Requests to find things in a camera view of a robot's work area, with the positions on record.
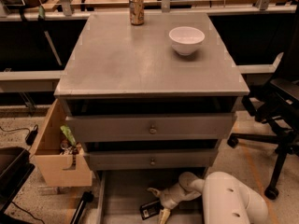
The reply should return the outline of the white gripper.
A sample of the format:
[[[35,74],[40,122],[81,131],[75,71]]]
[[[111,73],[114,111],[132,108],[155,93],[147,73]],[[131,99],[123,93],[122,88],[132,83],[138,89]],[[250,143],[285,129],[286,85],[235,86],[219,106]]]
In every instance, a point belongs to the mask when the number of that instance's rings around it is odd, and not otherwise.
[[[181,202],[192,201],[202,194],[202,182],[178,182],[162,192],[155,188],[147,188],[147,191],[157,198],[160,197],[164,209],[160,210],[158,224],[165,224],[170,217],[170,209],[174,209]]]

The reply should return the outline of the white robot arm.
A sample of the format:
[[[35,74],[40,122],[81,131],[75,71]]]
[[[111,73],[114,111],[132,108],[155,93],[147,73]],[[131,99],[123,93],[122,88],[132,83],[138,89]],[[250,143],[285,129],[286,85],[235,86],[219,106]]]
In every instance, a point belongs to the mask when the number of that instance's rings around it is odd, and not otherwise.
[[[205,224],[265,224],[268,207],[263,197],[234,176],[214,172],[201,179],[182,173],[170,188],[148,188],[162,205],[158,224],[166,224],[181,202],[202,198]]]

